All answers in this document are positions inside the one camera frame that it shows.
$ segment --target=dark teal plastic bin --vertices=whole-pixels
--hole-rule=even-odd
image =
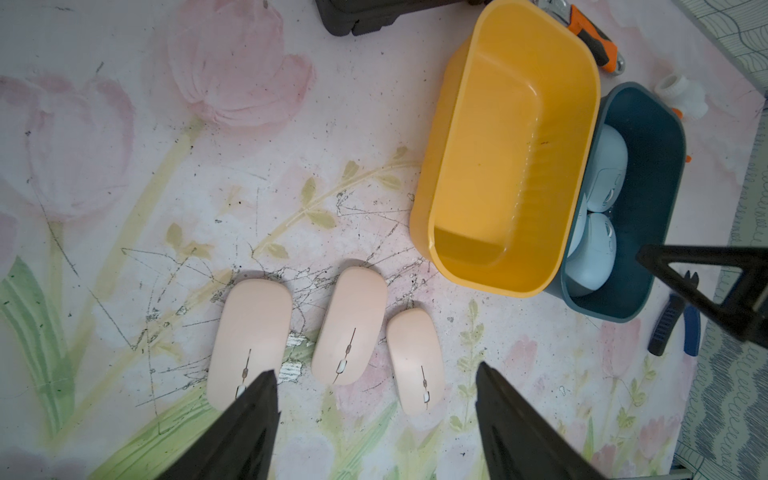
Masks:
[[[606,212],[616,232],[616,263],[607,282],[587,296],[571,298],[565,285],[565,259],[545,289],[573,310],[595,318],[624,323],[643,309],[654,277],[635,259],[646,243],[664,243],[672,218],[677,188],[685,165],[685,133],[680,119],[643,86],[618,85],[600,101],[595,139],[608,124],[627,143],[627,176],[619,198]],[[571,226],[571,246],[576,222]]]

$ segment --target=blue pliers handle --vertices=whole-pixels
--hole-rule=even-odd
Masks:
[[[688,305],[683,310],[683,320],[685,322],[683,351],[690,356],[698,356],[701,341],[701,314],[695,306]]]

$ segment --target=wavy pattern cloth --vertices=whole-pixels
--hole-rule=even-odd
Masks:
[[[737,64],[768,90],[768,2],[766,0],[679,0],[722,44]]]
[[[768,15],[768,2],[762,2]],[[768,111],[757,130],[730,243],[768,247]],[[715,300],[730,291],[737,274],[723,269]],[[680,437],[678,459],[694,480],[768,478],[768,350],[739,343],[712,322]]]

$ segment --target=computer mouse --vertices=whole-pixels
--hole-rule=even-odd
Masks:
[[[616,232],[603,214],[587,215],[584,236],[565,260],[565,285],[571,297],[594,292],[608,280],[616,261]]]
[[[587,210],[605,212],[611,208],[627,174],[627,144],[610,125],[603,125],[594,154],[584,170],[581,191],[587,195]]]
[[[406,415],[427,412],[445,394],[440,342],[429,314],[420,308],[395,315],[386,327],[397,393]]]
[[[267,370],[280,372],[293,309],[291,294],[270,280],[243,280],[227,296],[208,367],[208,402],[226,410]]]
[[[584,227],[587,225],[587,196],[581,196],[581,202],[578,205],[578,215],[574,220],[574,234],[571,236],[571,246],[568,248],[568,255],[570,257],[573,252],[576,251],[578,244],[581,243],[581,238],[584,236]]]
[[[312,374],[326,385],[349,385],[368,366],[386,309],[386,282],[362,266],[336,281],[312,357]]]

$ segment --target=yellow plastic tub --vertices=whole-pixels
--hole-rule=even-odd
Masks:
[[[560,266],[600,101],[586,45],[528,0],[495,0],[451,57],[411,239],[452,282],[541,292]]]

